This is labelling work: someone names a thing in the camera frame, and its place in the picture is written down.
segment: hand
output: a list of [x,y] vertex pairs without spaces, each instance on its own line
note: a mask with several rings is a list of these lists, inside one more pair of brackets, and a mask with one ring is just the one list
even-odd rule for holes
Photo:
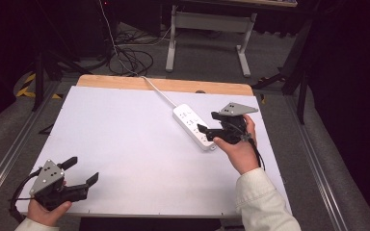
[[35,199],[31,199],[28,206],[28,218],[34,222],[54,227],[57,220],[63,216],[71,207],[71,202],[67,201],[52,211],[47,211]]
[[[251,133],[254,142],[257,143],[253,120],[248,115],[243,115],[243,118],[246,121],[248,133]],[[248,141],[239,141],[233,145],[216,137],[213,142],[227,154],[230,162],[241,175],[259,167],[256,154]]]

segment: power strip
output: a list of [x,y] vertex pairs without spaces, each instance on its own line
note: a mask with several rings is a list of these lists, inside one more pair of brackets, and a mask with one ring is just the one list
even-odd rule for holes
[[208,141],[206,135],[198,129],[198,124],[208,127],[207,124],[188,105],[181,104],[174,108],[172,116],[202,150],[216,148],[215,143]]

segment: metal frame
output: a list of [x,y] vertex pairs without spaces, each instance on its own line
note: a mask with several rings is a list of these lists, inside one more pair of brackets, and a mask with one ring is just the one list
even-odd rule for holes
[[256,19],[256,13],[252,13],[251,17],[235,17],[202,13],[182,13],[177,12],[176,8],[176,5],[172,6],[170,47],[168,49],[167,65],[165,67],[168,72],[173,71],[176,46],[175,30],[176,28],[189,28],[245,33],[242,45],[236,46],[236,52],[243,70],[243,75],[245,77],[251,76],[245,51],[248,46],[249,38],[251,37],[251,30],[253,29]]

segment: white cable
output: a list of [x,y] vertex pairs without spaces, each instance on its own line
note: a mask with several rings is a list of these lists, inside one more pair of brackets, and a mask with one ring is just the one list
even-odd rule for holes
[[108,22],[108,19],[107,19],[107,17],[106,17],[106,14],[104,13],[104,9],[103,9],[103,5],[101,4],[101,0],[98,0],[98,4],[100,4],[101,12],[103,13],[104,19],[106,20],[107,28],[109,29],[110,39],[111,39],[111,42],[113,43],[114,52],[116,52],[116,56],[117,56],[117,58],[118,58],[118,60],[119,60],[119,63],[120,63],[120,64],[121,64],[121,65],[122,65],[126,70],[128,70],[129,72],[131,72],[131,73],[133,73],[133,74],[135,74],[135,75],[137,75],[137,76],[138,76],[138,73],[136,73],[136,72],[134,72],[134,71],[132,71],[132,70],[128,69],[128,68],[127,68],[127,67],[122,63],[121,59],[119,58],[119,53],[117,52],[116,45],[114,44],[114,38],[113,38],[113,35],[112,35],[112,33],[111,33],[110,24],[109,24],[109,22]]
[[170,101],[170,103],[176,108],[177,107],[177,105],[176,104],[174,104],[163,92],[161,92],[160,90],[158,90],[157,89],[157,87],[155,87],[152,83],[151,83],[151,81],[149,81],[145,76],[140,76],[140,77],[142,77],[142,78],[144,78],[147,82],[149,82],[151,85],[152,85],[152,87],[155,89],[155,90],[157,90],[158,91],[158,93],[160,93],[162,96],[164,96],[164,98],[166,98],[168,101]]

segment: white board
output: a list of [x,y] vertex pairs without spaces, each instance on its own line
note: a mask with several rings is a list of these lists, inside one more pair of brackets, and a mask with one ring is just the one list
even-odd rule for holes
[[[176,104],[188,104],[210,128],[222,128],[211,112],[229,102],[258,108],[254,96],[164,91]],[[250,114],[266,172],[290,210],[272,146],[260,112]],[[69,213],[81,217],[168,216],[237,217],[235,184],[239,173],[217,148],[202,151],[172,117],[172,105],[152,90],[73,87],[32,171],[48,159],[62,163],[69,186],[96,172],[87,200]],[[28,197],[32,179],[21,197]],[[18,201],[27,211],[28,201]]]

